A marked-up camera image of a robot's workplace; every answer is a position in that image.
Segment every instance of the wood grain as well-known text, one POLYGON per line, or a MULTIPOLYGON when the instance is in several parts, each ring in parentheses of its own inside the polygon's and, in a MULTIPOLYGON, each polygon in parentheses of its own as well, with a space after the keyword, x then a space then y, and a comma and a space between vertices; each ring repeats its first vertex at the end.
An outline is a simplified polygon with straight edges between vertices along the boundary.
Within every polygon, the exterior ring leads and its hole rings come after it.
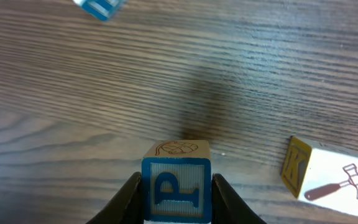
POLYGON ((284 187, 293 134, 358 151, 358 1, 0 0, 0 223, 84 223, 157 139, 268 223, 358 223, 284 187))

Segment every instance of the hammer illustration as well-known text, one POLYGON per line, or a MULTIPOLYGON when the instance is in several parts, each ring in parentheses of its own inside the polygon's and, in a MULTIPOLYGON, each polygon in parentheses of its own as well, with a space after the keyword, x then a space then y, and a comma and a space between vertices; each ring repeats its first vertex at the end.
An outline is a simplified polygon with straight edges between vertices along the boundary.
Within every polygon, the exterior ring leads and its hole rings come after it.
POLYGON ((305 192, 305 198, 308 199, 309 201, 313 201, 321 197, 325 197, 329 194, 332 194, 343 187, 347 187, 351 185, 356 188, 357 190, 356 199, 358 199, 358 172, 357 172, 356 165, 349 164, 347 166, 344 166, 343 170, 349 176, 349 179, 337 184, 327 184, 315 189, 308 190, 307 192, 305 192))

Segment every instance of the blue letter block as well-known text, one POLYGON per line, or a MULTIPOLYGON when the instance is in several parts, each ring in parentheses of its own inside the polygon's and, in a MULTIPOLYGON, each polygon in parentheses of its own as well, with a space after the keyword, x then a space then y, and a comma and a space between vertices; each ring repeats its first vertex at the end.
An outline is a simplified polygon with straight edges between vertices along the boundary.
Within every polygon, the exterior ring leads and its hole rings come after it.
POLYGON ((211 221, 211 161, 208 141, 176 140, 154 145, 142 161, 145 219, 211 221))
POLYGON ((74 0, 94 17, 106 21, 113 16, 125 0, 74 0))

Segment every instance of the hammer head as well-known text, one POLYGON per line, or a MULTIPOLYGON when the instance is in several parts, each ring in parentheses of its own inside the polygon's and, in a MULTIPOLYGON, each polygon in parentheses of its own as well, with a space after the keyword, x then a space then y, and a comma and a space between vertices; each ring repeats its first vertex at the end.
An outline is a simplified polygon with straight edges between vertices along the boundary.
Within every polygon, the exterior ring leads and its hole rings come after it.
POLYGON ((343 167, 345 173, 349 176, 347 180, 352 186, 354 186, 357 190, 357 199, 358 199, 358 172, 357 166, 355 164, 349 164, 343 167))

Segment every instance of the alphabet block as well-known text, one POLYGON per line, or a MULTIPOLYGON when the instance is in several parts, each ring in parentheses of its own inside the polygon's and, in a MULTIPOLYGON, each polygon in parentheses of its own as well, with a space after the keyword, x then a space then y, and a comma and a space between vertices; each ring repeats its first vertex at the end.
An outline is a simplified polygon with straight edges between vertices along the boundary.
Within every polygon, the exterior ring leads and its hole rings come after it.
POLYGON ((94 17, 106 21, 113 16, 125 0, 74 0, 94 17))
POLYGON ((358 152, 292 137, 282 180, 300 201, 358 216, 358 152))
POLYGON ((211 221, 211 157, 208 141, 156 143, 142 161, 145 219, 211 221))

